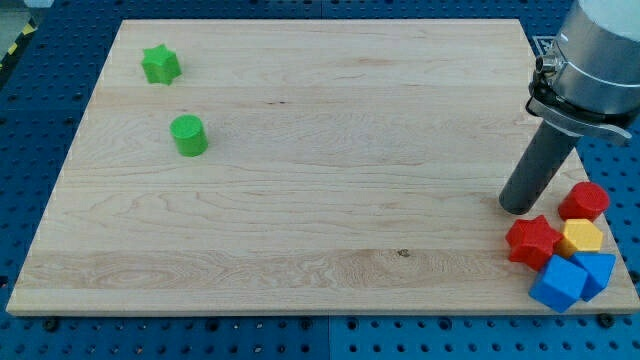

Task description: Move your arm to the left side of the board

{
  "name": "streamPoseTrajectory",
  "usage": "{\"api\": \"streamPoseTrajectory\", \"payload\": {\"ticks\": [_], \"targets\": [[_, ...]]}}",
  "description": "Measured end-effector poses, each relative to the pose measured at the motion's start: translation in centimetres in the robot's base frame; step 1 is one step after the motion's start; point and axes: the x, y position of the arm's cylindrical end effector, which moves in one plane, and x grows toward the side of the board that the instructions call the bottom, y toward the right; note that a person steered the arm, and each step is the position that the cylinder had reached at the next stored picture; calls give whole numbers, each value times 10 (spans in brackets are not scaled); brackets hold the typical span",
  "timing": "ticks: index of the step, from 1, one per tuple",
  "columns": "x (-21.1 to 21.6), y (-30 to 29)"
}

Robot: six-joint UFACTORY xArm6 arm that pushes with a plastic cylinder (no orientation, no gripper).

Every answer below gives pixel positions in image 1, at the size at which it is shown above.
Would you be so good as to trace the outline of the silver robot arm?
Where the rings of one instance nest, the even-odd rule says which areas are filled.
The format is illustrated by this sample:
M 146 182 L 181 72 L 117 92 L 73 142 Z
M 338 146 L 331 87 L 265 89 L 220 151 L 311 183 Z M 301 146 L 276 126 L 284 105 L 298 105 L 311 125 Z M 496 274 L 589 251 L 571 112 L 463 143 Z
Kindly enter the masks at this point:
M 536 58 L 527 109 L 560 132 L 616 145 L 639 118 L 639 0 L 576 0 Z

